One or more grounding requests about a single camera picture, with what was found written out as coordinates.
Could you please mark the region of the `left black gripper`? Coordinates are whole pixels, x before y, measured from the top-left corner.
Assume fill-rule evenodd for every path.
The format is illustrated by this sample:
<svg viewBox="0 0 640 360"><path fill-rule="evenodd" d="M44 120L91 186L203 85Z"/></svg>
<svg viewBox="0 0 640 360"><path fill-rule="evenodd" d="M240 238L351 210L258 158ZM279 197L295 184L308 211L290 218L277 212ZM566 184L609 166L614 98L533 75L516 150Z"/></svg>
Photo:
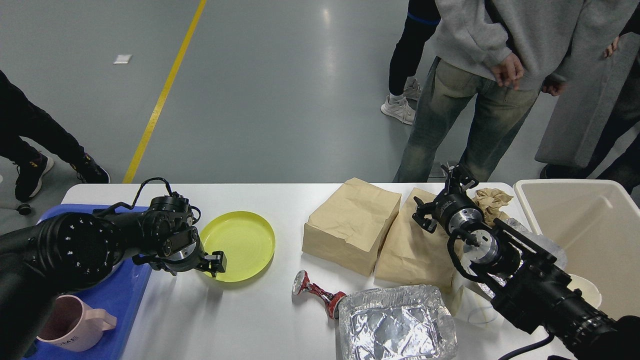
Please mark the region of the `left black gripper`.
<svg viewBox="0 0 640 360"><path fill-rule="evenodd" d="M200 240L196 240L167 258L160 258L160 263L164 270L173 276L177 276L179 272L196 269L215 279L218 274L224 274L227 270L224 251L213 251L208 254L203 250Z"/></svg>

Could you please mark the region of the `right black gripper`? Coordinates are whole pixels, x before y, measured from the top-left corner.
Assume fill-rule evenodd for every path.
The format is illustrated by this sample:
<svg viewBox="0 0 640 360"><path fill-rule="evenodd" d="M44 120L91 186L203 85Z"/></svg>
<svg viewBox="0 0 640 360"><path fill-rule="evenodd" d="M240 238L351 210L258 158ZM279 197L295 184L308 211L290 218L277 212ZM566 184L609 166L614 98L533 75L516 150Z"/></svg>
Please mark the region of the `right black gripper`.
<svg viewBox="0 0 640 360"><path fill-rule="evenodd" d="M452 166L441 165L446 173L445 186L441 191L440 199L435 202L423 202L418 196L414 196L416 203L412 219L421 229L434 234L439 225L446 234L452 234L456 229L468 229L476 224L485 222L485 216L469 198L467 191L479 185L477 178L471 174L462 164Z"/></svg>

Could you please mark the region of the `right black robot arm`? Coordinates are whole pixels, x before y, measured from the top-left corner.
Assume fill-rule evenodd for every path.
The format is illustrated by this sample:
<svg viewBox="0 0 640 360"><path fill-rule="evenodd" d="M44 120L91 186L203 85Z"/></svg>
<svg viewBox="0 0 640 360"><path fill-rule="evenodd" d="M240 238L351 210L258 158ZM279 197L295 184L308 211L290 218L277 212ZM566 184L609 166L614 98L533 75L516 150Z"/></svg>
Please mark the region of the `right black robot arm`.
<svg viewBox="0 0 640 360"><path fill-rule="evenodd" d="M569 289L570 275L557 257L502 219L493 225L469 198L478 185L461 164L446 167L445 186L432 202L415 197L413 219L428 233L441 226L446 250L458 274L493 292L490 303L515 328L547 338L510 351L503 359L546 346L558 338L578 360L637 360L639 317L614 320L590 305L580 289Z"/></svg>

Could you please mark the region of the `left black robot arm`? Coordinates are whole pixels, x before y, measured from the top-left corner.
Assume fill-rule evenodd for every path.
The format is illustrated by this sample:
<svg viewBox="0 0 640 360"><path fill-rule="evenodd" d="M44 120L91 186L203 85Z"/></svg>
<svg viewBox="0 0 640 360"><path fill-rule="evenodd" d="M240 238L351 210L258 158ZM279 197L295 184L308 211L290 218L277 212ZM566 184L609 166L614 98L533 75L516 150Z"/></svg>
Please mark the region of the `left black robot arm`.
<svg viewBox="0 0 640 360"><path fill-rule="evenodd" d="M223 251L207 253L198 209L164 182L148 208L118 202L92 213L64 212L1 237L1 358L20 360L52 313L55 300L90 289L131 259L172 275L224 273Z"/></svg>

